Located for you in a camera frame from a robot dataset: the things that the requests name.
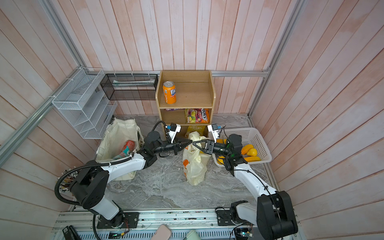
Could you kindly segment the red cola can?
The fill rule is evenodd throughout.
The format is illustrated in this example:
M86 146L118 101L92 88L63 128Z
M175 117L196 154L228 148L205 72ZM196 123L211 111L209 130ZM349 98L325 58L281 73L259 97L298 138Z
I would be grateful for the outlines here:
M124 156L128 156L135 149L136 149L136 142L132 140L128 140L125 142L121 154L123 154Z

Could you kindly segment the cream canvas tote bag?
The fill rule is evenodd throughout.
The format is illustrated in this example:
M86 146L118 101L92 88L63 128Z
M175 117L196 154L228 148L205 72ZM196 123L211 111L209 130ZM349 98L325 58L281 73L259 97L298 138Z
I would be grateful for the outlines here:
M122 152L123 146L128 140L136 142L136 149L133 153L136 153L144 144L143 135L136 121L134 119L114 119L112 124L108 125L97 150L96 162L109 164L113 157ZM107 167L107 170L111 170L108 182L133 179L136 172L143 169L144 164L144 158L139 157L121 165Z

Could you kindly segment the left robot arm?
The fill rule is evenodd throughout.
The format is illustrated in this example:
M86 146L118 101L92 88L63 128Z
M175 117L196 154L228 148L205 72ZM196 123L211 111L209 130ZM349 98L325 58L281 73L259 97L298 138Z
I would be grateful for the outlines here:
M136 152L127 157L113 160L110 163L89 161L86 165L65 172L58 178L54 192L57 199L63 203L81 206L101 220L106 221L112 228L120 228L125 223L124 211L112 200L105 196L109 182L131 172L150 167L158 158L165 158L170 153L175 155L192 144L192 140L178 138L176 135L181 126L177 124L164 125L166 140L155 129L144 138L144 143ZM70 175L76 176L69 184L69 191L75 197L74 201L64 198L60 193L62 182Z

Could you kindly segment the white plastic fruit basket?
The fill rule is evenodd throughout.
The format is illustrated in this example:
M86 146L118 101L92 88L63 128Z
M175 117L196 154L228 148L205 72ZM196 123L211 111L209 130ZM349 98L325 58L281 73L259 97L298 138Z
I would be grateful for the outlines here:
M227 136L231 134L237 134L242 137L242 145L253 145L254 148L257 150L258 154L257 156L261 159L260 161L256 162L250 162L250 165L254 164L261 164L261 163L269 163L272 161L272 155L270 153L270 150L268 149L267 144L265 143L262 135L259 133L259 131L256 128L237 128L237 129L229 129L225 130ZM208 126L208 136L209 139L214 139L214 137L217 137L216 139L227 139L226 135L224 134L224 131L220 133L220 135L213 134L213 128Z

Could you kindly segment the teal snack packet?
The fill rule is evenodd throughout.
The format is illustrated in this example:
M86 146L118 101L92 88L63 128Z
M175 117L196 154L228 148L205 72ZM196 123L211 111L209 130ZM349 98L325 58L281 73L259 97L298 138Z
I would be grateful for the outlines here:
M126 158L128 157L130 154L128 153L125 153L125 152L121 152L119 153L117 156L113 157L113 160L119 160L119 159L122 159L122 158Z

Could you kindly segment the orange print plastic bag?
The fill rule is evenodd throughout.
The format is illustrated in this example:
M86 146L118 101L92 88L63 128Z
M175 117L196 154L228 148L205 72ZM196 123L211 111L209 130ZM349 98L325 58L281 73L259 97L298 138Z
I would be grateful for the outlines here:
M203 153L193 144L183 151L184 175L191 186L200 184L207 172L207 164L212 156Z

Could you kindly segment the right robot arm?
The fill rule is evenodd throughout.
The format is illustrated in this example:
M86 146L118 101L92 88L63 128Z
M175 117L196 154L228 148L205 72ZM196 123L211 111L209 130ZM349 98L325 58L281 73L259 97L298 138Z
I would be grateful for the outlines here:
M289 194L269 186L254 172L242 155L241 136L232 134L225 144L207 139L193 142L193 145L205 154L224 157L226 170L240 180L256 199L256 206L247 201L232 203L233 222L257 226L265 240L277 240L298 232Z

